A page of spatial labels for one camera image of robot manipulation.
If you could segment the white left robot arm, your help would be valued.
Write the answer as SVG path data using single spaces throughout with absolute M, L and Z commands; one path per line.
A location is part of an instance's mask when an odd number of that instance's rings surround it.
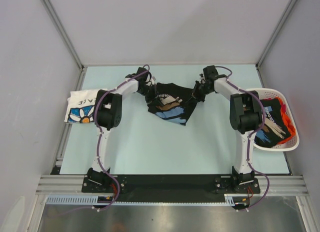
M 112 183 L 117 182 L 110 175 L 110 166 L 103 162 L 107 155 L 109 136 L 122 119 L 123 100 L 134 93 L 144 96 L 149 104 L 158 98 L 155 79 L 148 64 L 139 67 L 136 73 L 127 75 L 115 88 L 97 92 L 93 122 L 98 129 L 98 141 L 96 155 L 86 177 L 100 192 L 107 191 Z

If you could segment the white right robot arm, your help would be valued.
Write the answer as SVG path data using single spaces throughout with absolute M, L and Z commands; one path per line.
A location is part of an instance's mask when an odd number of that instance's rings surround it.
M 254 139 L 265 122 L 263 105 L 255 90 L 241 89 L 230 81 L 231 75 L 219 74 L 218 69 L 227 67 L 209 65 L 195 82 L 191 97 L 203 101 L 210 93 L 217 93 L 229 101 L 229 122 L 236 135 L 236 159 L 231 169 L 230 186 L 242 193 L 255 181 L 252 166 Z

